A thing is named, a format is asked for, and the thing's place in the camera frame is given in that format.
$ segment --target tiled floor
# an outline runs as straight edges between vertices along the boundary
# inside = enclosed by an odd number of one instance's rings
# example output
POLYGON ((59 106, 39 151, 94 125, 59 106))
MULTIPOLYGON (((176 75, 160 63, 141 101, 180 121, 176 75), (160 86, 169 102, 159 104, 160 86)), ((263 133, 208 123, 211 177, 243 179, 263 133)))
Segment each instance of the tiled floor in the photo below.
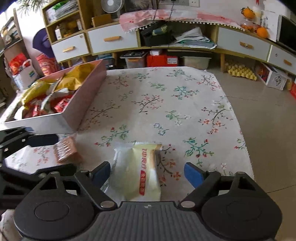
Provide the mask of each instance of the tiled floor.
POLYGON ((296 240, 296 99, 260 80, 214 73, 243 132, 256 182, 283 213, 278 241, 296 240))

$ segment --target white fan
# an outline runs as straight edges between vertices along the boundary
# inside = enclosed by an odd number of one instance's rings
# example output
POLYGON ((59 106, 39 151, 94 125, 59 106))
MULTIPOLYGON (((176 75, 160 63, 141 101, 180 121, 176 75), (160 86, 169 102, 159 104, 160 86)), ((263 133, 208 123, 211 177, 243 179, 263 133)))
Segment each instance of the white fan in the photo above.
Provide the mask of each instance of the white fan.
POLYGON ((102 9, 107 13, 114 13, 123 8, 124 0, 101 0, 102 9))

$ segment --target box of snacks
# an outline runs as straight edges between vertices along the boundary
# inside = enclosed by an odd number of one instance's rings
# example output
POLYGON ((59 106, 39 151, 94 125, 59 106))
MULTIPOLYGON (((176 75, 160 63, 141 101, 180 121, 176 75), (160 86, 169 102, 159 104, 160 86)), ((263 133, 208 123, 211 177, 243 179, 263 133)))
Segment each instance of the box of snacks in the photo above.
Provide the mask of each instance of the box of snacks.
POLYGON ((102 60, 43 77, 11 103, 4 125, 32 127, 36 134, 74 133, 105 78, 102 60))

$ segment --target purple hat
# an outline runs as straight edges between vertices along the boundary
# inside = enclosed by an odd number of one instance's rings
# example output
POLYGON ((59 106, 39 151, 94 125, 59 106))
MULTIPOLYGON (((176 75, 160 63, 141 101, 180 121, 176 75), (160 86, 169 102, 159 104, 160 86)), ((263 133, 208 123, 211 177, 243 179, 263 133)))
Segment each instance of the purple hat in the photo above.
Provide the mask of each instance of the purple hat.
POLYGON ((46 29, 39 30, 33 39, 33 48, 46 54, 49 58, 54 58, 54 52, 47 37, 46 29))

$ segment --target white drawer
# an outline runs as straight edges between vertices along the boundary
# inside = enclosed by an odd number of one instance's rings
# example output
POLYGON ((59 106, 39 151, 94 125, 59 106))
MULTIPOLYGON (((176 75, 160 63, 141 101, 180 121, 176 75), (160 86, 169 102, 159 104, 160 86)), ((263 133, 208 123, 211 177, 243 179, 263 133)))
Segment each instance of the white drawer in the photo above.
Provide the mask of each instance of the white drawer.
POLYGON ((56 43, 52 45, 52 50, 58 62, 89 53, 84 34, 56 43))
POLYGON ((271 46, 267 62, 296 74, 296 58, 274 45, 271 46))
POLYGON ((136 31, 127 33, 120 24, 88 31, 88 35, 92 53, 138 47, 136 31), (109 41, 107 38, 111 37, 118 40, 109 41))
POLYGON ((217 47, 267 60, 270 44, 227 28, 219 28, 217 47))

